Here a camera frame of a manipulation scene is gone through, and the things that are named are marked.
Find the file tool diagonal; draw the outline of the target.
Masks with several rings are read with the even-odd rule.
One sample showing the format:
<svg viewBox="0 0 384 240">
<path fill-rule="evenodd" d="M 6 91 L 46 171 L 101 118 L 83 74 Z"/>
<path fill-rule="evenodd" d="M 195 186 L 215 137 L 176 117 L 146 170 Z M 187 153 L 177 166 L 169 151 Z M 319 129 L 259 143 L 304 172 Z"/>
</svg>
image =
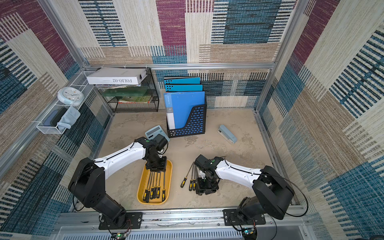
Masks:
<svg viewBox="0 0 384 240">
<path fill-rule="evenodd" d="M 156 172 L 156 180 L 155 180 L 155 192 L 154 192 L 154 198 L 156 198 L 157 199 L 157 197 L 156 197 L 156 195 L 157 195 L 157 184 L 158 184 L 158 172 Z"/>
</svg>

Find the file tool horizontal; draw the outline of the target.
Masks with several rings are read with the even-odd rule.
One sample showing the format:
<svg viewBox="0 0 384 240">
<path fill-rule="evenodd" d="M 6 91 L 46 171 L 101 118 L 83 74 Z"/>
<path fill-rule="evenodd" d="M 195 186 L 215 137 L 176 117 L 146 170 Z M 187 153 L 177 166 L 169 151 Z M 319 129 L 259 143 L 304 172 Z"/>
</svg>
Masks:
<svg viewBox="0 0 384 240">
<path fill-rule="evenodd" d="M 143 196 L 143 201 L 146 203 L 149 202 L 150 182 L 151 182 L 151 173 L 149 173 L 147 187 L 145 189 L 144 196 Z"/>
</svg>

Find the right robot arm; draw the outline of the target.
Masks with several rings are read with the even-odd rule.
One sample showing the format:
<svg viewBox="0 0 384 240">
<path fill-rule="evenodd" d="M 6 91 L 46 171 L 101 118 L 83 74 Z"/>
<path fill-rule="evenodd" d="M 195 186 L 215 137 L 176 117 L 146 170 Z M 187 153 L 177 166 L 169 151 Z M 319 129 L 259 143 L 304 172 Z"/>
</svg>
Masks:
<svg viewBox="0 0 384 240">
<path fill-rule="evenodd" d="M 195 160 L 199 172 L 196 193 L 201 196 L 216 193 L 219 182 L 228 180 L 252 189 L 255 196 L 245 197 L 232 214 L 237 224 L 249 225 L 255 217 L 267 214 L 282 220 L 295 195 L 293 188 L 271 166 L 251 169 L 235 165 L 225 158 L 207 159 L 199 155 Z"/>
</svg>

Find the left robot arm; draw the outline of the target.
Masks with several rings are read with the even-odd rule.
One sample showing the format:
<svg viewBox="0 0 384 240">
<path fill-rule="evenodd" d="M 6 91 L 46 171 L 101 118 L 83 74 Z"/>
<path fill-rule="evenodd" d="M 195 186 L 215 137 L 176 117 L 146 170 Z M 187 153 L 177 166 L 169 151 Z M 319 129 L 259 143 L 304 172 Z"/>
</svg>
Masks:
<svg viewBox="0 0 384 240">
<path fill-rule="evenodd" d="M 167 157 L 164 156 L 167 139 L 157 135 L 150 140 L 135 139 L 127 147 L 105 157 L 80 160 L 70 180 L 68 189 L 86 208 L 102 215 L 107 227 L 124 229 L 129 227 L 126 209 L 106 193 L 106 180 L 120 169 L 138 160 L 146 161 L 146 170 L 165 172 Z"/>
</svg>

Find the yellow plastic storage tray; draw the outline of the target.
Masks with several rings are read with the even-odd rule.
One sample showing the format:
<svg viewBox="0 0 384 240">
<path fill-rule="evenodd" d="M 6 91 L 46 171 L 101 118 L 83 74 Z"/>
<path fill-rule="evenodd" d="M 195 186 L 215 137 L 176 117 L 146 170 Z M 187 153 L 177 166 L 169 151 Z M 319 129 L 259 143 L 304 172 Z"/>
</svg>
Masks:
<svg viewBox="0 0 384 240">
<path fill-rule="evenodd" d="M 143 168 L 141 180 L 137 192 L 139 203 L 144 205 L 162 205 L 170 194 L 173 164 L 167 160 L 164 172 L 151 172 Z"/>
</svg>

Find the black mesh file holder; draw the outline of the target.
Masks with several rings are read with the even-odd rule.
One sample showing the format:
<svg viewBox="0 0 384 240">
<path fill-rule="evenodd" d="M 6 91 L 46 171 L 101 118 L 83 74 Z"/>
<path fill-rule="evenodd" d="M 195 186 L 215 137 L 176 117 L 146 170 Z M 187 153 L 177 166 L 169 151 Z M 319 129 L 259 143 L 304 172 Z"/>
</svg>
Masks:
<svg viewBox="0 0 384 240">
<path fill-rule="evenodd" d="M 206 132 L 207 105 L 194 106 L 183 128 L 170 130 L 167 126 L 169 138 L 202 135 Z"/>
</svg>

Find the white folio box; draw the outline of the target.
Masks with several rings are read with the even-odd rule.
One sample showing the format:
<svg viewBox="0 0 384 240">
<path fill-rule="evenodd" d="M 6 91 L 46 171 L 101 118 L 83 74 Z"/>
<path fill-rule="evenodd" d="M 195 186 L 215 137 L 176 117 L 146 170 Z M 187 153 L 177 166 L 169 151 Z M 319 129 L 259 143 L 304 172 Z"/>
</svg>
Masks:
<svg viewBox="0 0 384 240">
<path fill-rule="evenodd" d="M 147 75 L 146 69 L 101 68 L 87 81 L 90 85 L 139 85 Z"/>
</svg>

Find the light blue calculator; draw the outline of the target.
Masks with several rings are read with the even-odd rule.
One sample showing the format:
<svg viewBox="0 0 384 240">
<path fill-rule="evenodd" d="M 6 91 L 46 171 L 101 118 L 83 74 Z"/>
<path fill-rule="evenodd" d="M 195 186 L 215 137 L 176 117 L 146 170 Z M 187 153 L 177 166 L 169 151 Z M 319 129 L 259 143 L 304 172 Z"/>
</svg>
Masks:
<svg viewBox="0 0 384 240">
<path fill-rule="evenodd" d="M 164 138 L 167 139 L 167 141 L 169 141 L 167 134 L 164 132 L 160 125 L 157 125 L 151 128 L 150 130 L 146 131 L 145 135 L 146 138 L 148 138 L 149 140 L 153 140 L 157 135 L 162 135 Z"/>
</svg>

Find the blue grey stapler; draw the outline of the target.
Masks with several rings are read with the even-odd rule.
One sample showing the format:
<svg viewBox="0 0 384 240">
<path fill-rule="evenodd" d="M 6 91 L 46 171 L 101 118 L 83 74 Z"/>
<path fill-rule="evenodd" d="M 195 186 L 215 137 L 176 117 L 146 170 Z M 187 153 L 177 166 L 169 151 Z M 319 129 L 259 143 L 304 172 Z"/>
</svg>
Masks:
<svg viewBox="0 0 384 240">
<path fill-rule="evenodd" d="M 220 125 L 218 128 L 218 133 L 230 144 L 235 144 L 237 142 L 237 138 L 235 135 L 225 126 Z"/>
</svg>

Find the front blue folder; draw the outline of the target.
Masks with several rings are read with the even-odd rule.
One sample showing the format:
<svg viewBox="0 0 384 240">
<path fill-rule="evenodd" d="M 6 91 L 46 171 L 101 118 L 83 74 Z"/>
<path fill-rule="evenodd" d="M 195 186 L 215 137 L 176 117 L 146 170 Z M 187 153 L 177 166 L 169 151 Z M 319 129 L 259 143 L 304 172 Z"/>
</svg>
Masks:
<svg viewBox="0 0 384 240">
<path fill-rule="evenodd" d="M 193 107 L 205 103 L 205 92 L 173 92 L 164 94 L 168 127 L 183 128 Z"/>
</svg>

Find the red book on shelf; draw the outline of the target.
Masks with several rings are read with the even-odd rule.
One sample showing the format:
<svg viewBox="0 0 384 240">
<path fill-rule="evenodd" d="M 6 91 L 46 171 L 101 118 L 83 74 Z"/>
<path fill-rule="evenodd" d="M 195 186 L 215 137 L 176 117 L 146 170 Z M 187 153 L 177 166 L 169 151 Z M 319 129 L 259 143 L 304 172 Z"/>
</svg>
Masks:
<svg viewBox="0 0 384 240">
<path fill-rule="evenodd" d="M 118 100 L 119 104 L 141 104 L 141 103 L 150 103 L 152 96 L 139 96 L 139 97 L 121 97 Z"/>
</svg>

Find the green book on shelf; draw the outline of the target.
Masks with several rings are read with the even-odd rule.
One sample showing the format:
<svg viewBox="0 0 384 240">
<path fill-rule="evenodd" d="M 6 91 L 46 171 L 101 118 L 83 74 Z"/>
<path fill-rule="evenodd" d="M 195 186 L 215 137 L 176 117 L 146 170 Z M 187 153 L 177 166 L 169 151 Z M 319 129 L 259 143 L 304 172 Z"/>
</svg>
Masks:
<svg viewBox="0 0 384 240">
<path fill-rule="evenodd" d="M 102 92 L 103 97 L 141 97 L 144 96 L 148 87 L 129 87 L 119 89 L 107 89 Z"/>
</svg>

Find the middle teal folder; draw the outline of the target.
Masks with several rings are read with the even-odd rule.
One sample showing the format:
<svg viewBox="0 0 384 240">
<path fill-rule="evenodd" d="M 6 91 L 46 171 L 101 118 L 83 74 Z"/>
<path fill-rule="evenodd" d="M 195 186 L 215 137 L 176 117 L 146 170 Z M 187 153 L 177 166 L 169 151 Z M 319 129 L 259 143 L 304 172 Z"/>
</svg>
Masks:
<svg viewBox="0 0 384 240">
<path fill-rule="evenodd" d="M 201 92 L 203 85 L 165 85 L 166 92 Z"/>
</svg>

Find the teal folder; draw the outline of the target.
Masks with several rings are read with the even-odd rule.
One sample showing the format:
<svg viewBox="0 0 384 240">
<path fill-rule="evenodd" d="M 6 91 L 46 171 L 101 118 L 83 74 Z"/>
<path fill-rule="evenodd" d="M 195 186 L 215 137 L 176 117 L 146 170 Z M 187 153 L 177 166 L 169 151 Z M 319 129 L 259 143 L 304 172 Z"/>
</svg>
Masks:
<svg viewBox="0 0 384 240">
<path fill-rule="evenodd" d="M 165 85 L 200 85 L 201 78 L 176 78 L 176 77 L 167 77 L 164 78 Z"/>
<path fill-rule="evenodd" d="M 201 92 L 203 85 L 165 85 L 166 92 Z"/>
</svg>

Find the back teal folder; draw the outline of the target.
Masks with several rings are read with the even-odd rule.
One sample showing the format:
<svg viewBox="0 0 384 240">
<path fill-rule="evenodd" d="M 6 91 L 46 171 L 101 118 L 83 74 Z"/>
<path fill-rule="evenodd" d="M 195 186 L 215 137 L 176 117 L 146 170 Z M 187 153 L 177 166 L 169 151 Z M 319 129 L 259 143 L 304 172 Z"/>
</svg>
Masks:
<svg viewBox="0 0 384 240">
<path fill-rule="evenodd" d="M 165 85 L 200 85 L 201 78 L 176 78 L 176 77 L 167 77 L 164 78 Z"/>
</svg>

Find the light blue cloth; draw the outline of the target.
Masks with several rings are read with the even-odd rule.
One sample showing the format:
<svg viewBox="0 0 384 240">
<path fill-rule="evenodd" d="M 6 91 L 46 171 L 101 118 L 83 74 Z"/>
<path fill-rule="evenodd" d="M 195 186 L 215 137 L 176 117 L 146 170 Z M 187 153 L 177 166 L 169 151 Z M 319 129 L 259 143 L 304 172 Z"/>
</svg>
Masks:
<svg viewBox="0 0 384 240">
<path fill-rule="evenodd" d="M 66 129 L 71 129 L 80 115 L 81 113 L 77 109 L 74 107 L 69 107 L 60 121 L 57 123 L 59 131 L 63 132 Z"/>
</svg>

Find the white round clock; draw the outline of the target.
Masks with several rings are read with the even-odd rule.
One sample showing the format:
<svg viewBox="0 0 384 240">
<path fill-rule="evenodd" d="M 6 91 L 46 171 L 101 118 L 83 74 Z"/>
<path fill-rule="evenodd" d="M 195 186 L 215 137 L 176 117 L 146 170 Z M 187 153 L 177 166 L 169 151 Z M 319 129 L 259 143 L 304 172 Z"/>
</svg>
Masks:
<svg viewBox="0 0 384 240">
<path fill-rule="evenodd" d="M 77 107 L 83 102 L 85 96 L 78 89 L 72 87 L 64 87 L 58 91 L 57 98 L 64 105 Z"/>
</svg>

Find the dark blue pouch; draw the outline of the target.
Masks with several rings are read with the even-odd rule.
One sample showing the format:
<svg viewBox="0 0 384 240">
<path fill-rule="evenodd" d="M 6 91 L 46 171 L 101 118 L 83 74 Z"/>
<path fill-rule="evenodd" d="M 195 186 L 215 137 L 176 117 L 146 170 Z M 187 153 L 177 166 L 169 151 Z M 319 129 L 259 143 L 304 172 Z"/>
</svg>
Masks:
<svg viewBox="0 0 384 240">
<path fill-rule="evenodd" d="M 54 110 L 43 122 L 43 126 L 55 127 L 67 110 L 68 110 L 67 108 L 60 108 L 58 110 Z"/>
</svg>

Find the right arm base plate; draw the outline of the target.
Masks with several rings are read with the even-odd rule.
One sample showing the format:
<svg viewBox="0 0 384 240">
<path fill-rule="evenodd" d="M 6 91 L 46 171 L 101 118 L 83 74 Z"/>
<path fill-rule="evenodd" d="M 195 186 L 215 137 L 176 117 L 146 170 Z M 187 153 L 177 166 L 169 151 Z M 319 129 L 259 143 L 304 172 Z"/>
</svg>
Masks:
<svg viewBox="0 0 384 240">
<path fill-rule="evenodd" d="M 223 209 L 224 222 L 226 226 L 240 225 L 265 225 L 266 220 L 262 215 L 256 215 L 253 218 L 247 217 L 237 209 Z"/>
</svg>

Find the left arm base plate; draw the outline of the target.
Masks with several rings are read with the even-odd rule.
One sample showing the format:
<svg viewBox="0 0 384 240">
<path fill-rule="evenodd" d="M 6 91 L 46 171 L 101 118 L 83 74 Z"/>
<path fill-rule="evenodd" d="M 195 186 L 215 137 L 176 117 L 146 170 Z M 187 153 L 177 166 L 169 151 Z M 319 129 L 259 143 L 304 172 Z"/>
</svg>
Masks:
<svg viewBox="0 0 384 240">
<path fill-rule="evenodd" d="M 115 220 L 101 215 L 99 230 L 140 229 L 142 219 L 143 212 L 127 212 L 120 214 Z"/>
</svg>

